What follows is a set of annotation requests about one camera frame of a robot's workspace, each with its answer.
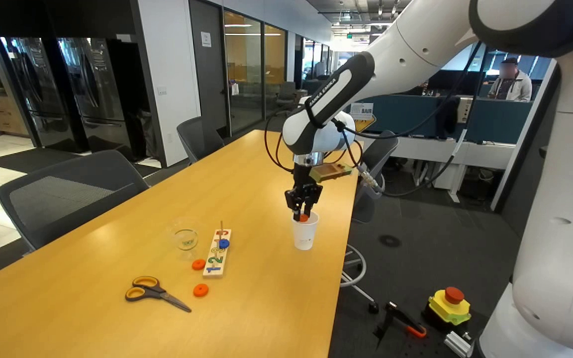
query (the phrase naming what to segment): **refrigerator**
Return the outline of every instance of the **refrigerator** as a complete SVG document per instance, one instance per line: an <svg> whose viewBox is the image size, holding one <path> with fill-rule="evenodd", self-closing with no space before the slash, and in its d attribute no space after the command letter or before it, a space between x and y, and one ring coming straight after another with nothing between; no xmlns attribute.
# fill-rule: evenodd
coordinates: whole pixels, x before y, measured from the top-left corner
<svg viewBox="0 0 573 358"><path fill-rule="evenodd" d="M57 39L1 38L1 41L41 145L75 153L88 150Z"/></svg>
<svg viewBox="0 0 573 358"><path fill-rule="evenodd" d="M145 158L139 113L149 111L149 102L137 44L59 38L59 47L91 151L115 149L133 162Z"/></svg>

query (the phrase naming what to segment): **orange ring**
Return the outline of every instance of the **orange ring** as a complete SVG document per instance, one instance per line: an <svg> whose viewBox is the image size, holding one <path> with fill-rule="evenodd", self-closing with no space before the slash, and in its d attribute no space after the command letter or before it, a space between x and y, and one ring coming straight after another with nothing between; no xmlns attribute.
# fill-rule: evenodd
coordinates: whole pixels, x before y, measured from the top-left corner
<svg viewBox="0 0 573 358"><path fill-rule="evenodd" d="M204 283L200 283L193 288L193 295L196 297L203 297L204 295L209 292L209 286L205 285Z"/></svg>
<svg viewBox="0 0 573 358"><path fill-rule="evenodd" d="M200 270L205 268L205 260L197 259L193 263L191 263L191 268L194 270Z"/></svg>

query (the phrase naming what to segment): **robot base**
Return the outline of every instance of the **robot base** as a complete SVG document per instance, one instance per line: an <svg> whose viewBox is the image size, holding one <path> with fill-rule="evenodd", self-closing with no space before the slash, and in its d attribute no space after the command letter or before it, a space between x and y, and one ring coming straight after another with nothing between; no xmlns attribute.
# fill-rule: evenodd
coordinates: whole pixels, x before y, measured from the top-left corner
<svg viewBox="0 0 573 358"><path fill-rule="evenodd" d="M475 345L473 357L573 358L573 349L546 338L523 319L512 301L510 283Z"/></svg>

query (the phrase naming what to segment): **office desk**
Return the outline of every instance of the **office desk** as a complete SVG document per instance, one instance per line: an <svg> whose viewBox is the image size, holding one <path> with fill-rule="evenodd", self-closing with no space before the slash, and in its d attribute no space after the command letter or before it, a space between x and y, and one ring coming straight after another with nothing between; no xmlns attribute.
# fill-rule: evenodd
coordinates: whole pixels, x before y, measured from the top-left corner
<svg viewBox="0 0 573 358"><path fill-rule="evenodd" d="M269 148L277 138L269 133ZM286 147L280 157L292 165ZM0 270L0 357L325 357L356 182L323 183L313 248L299 251L284 197L292 178L250 132ZM225 277L203 279L169 226L196 230L206 258L220 220L232 229ZM193 312L125 301L141 275ZM191 294L198 283L207 296Z"/></svg>

